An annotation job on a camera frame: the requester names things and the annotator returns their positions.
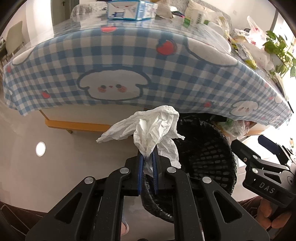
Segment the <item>yellow snack wrapper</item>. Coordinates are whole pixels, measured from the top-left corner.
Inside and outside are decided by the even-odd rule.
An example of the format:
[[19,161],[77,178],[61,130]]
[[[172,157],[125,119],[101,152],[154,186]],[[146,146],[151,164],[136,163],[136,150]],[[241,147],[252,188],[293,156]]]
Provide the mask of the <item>yellow snack wrapper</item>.
[[229,37],[232,48],[237,52],[239,57],[252,69],[257,69],[257,64],[253,59],[252,55],[248,49],[240,42],[235,41],[233,38]]

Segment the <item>white plastic bag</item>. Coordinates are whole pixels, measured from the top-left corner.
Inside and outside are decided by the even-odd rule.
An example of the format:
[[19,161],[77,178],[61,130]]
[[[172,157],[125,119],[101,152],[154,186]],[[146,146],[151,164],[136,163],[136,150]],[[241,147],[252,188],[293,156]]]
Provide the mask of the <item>white plastic bag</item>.
[[243,43],[246,49],[250,52],[256,64],[267,72],[275,71],[276,66],[282,66],[282,62],[275,54],[269,54],[263,49],[257,48],[255,45],[248,42]]

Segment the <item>white green medicine bottle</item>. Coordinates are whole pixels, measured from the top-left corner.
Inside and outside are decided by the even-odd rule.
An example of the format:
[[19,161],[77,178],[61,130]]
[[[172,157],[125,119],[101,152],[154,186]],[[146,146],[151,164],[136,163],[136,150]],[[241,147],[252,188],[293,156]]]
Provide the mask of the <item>white green medicine bottle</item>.
[[223,29],[220,25],[209,20],[204,20],[204,24],[215,30],[217,33],[223,35]]

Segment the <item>blue white milk carton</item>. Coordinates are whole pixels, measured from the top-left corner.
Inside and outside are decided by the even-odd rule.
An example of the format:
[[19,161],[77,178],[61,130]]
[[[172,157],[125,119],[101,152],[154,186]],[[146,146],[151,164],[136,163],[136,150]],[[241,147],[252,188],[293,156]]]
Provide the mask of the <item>blue white milk carton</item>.
[[149,1],[110,1],[107,18],[110,20],[142,21],[156,17],[158,5]]

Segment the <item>black trash bin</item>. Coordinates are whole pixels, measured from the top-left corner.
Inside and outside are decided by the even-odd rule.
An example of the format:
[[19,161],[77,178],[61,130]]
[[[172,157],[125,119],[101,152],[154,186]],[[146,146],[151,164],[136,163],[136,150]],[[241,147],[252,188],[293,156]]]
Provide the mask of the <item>black trash bin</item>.
[[[184,140],[174,140],[182,171],[196,179],[209,176],[228,194],[232,194],[237,181],[236,161],[221,130],[199,114],[182,113],[177,132],[185,136]],[[144,175],[141,200],[150,214],[173,223],[171,199],[155,193],[154,181],[149,175]]]

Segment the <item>red printed plastic bag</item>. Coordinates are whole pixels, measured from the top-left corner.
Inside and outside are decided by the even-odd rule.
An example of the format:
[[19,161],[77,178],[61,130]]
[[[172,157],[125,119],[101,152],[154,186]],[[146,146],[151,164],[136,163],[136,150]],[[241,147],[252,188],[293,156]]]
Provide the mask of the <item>red printed plastic bag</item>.
[[247,16],[249,23],[249,31],[235,29],[234,39],[238,42],[248,42],[258,49],[263,48],[263,44],[267,41],[267,34],[255,23],[255,21]]

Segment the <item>white tissue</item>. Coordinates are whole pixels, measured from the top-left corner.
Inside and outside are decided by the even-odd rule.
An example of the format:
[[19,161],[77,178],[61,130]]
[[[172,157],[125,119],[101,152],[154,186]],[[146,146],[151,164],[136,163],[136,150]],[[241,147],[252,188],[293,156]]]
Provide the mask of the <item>white tissue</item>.
[[96,142],[124,140],[133,136],[133,143],[144,156],[144,172],[152,175],[152,161],[148,157],[154,148],[158,154],[170,160],[175,168],[181,168],[179,154],[174,139],[184,140],[177,132],[179,113],[168,105],[159,106],[147,111],[137,111],[129,118],[121,120],[104,132]]

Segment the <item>green potted plant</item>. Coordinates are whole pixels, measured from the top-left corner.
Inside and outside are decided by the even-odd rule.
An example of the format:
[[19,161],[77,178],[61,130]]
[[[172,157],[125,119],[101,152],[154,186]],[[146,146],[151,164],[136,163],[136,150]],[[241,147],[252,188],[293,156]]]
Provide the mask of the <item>green potted plant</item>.
[[288,72],[291,78],[295,78],[295,56],[290,52],[293,43],[287,44],[287,38],[276,35],[273,31],[266,31],[267,39],[263,44],[264,51],[270,55],[274,65],[271,73],[277,73],[283,78]]

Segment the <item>clear plastic bag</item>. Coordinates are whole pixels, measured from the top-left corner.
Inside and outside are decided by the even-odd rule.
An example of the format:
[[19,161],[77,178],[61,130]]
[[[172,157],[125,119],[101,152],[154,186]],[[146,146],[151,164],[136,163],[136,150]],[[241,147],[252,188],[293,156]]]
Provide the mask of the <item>clear plastic bag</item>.
[[220,25],[223,29],[223,37],[226,40],[229,40],[230,37],[230,26],[227,21],[227,19],[224,17],[224,15],[221,12],[211,12],[208,14],[209,20]]

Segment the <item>small green white box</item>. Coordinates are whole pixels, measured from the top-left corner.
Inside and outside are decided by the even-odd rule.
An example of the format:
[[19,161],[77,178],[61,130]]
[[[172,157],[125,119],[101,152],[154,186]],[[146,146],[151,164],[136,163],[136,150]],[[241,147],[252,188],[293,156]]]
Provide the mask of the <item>small green white box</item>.
[[206,11],[201,11],[199,9],[187,8],[185,11],[185,25],[191,25],[196,27],[198,24],[208,24],[209,15]]

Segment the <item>wooden table frame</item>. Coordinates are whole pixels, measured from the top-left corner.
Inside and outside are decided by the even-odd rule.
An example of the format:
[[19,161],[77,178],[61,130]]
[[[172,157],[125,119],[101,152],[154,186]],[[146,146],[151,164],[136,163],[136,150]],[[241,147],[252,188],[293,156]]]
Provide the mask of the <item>wooden table frame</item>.
[[66,130],[69,133],[73,133],[73,131],[106,132],[111,127],[110,125],[96,123],[78,123],[71,121],[50,120],[43,111],[40,110],[40,113],[44,116],[45,125],[47,127]]

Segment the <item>blue checkered tablecloth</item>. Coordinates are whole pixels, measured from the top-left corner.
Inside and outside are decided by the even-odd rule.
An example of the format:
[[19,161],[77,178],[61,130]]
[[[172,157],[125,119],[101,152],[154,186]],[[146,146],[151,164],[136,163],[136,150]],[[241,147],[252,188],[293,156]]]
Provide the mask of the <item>blue checkered tablecloth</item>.
[[292,110],[279,90],[230,53],[206,25],[166,20],[70,22],[5,66],[4,100],[21,115],[66,104],[171,105],[279,127]]

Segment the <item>gold snack bag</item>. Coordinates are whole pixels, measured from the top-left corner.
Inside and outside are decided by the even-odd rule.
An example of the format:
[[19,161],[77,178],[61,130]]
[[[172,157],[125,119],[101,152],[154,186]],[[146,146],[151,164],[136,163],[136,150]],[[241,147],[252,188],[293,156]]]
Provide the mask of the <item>gold snack bag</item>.
[[158,5],[156,15],[167,19],[172,19],[173,14],[170,9],[171,0],[151,0],[151,3]]

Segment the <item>beige dining chair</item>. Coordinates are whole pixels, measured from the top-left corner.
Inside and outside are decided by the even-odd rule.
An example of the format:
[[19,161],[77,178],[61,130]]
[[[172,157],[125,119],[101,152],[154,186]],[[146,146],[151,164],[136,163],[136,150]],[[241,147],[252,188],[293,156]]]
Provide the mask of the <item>beige dining chair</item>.
[[6,58],[13,56],[23,46],[22,34],[23,22],[19,21],[13,25],[6,37]]

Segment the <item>blue fuzzy slipper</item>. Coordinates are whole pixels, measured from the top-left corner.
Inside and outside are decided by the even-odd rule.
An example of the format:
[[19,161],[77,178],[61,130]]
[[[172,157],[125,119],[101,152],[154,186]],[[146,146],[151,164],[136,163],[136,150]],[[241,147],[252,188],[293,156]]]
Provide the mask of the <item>blue fuzzy slipper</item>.
[[126,235],[129,232],[129,230],[130,230],[130,227],[129,227],[128,223],[126,222],[126,219],[123,215],[121,218],[121,229],[120,229],[121,234],[120,234],[120,236],[122,237],[122,236]]

